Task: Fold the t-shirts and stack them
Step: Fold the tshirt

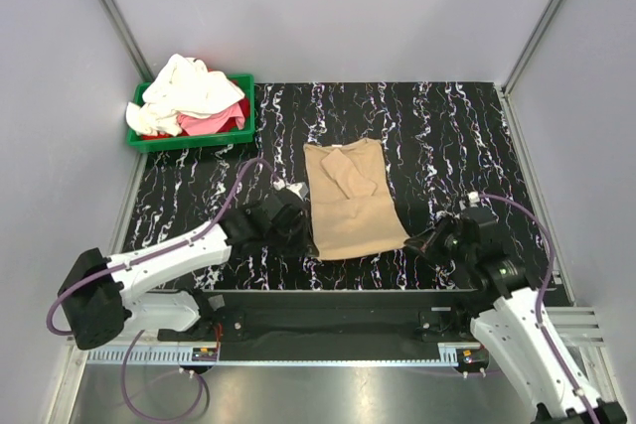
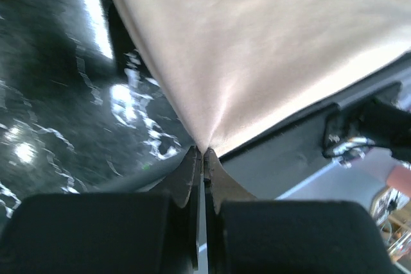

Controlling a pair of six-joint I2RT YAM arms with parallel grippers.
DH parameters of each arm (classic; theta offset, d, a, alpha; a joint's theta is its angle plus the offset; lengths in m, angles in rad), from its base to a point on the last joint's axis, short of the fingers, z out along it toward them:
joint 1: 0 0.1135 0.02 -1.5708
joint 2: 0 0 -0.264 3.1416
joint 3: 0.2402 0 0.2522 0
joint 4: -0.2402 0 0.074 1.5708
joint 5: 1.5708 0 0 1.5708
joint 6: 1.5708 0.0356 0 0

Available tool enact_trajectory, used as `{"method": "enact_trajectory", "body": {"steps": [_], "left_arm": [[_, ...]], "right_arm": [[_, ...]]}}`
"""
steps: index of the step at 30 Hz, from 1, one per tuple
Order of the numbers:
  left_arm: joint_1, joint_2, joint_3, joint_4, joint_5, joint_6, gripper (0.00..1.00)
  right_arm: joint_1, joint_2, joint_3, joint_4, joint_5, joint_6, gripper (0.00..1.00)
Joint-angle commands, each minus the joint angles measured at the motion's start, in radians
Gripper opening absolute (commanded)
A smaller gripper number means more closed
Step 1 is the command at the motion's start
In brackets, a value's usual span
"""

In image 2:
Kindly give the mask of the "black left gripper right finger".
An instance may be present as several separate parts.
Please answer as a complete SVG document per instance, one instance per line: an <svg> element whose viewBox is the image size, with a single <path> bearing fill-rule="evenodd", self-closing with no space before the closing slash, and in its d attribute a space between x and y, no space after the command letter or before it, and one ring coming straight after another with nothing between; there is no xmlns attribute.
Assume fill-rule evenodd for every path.
<svg viewBox="0 0 411 274"><path fill-rule="evenodd" d="M256 197L226 172L217 154L211 148L207 149L204 154L203 172L208 272L223 273L226 253L225 224L221 214L222 203L225 201L252 201Z"/></svg>

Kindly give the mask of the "beige t-shirt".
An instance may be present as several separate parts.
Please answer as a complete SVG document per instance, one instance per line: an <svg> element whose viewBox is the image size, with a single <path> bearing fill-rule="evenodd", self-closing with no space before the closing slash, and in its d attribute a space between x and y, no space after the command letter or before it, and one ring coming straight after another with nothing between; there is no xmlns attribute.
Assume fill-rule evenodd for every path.
<svg viewBox="0 0 411 274"><path fill-rule="evenodd" d="M224 155L410 50L410 0L113 0L201 151Z"/></svg>

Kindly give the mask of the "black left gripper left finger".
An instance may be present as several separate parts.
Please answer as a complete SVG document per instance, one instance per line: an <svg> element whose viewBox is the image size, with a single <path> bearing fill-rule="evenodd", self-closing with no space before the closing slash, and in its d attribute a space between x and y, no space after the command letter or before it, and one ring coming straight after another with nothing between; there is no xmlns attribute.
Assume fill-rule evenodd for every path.
<svg viewBox="0 0 411 274"><path fill-rule="evenodd" d="M181 163L151 193L169 197L166 227L161 248L161 271L198 269L200 182L202 154L192 146Z"/></svg>

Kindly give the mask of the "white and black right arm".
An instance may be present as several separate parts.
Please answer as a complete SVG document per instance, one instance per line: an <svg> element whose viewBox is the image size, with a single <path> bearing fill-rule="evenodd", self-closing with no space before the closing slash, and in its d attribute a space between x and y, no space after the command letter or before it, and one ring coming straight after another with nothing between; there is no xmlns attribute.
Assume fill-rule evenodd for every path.
<svg viewBox="0 0 411 274"><path fill-rule="evenodd" d="M410 112L397 107L402 84L394 82L338 108L326 120L325 158L343 158L353 150L388 149L391 157L410 162Z"/></svg>

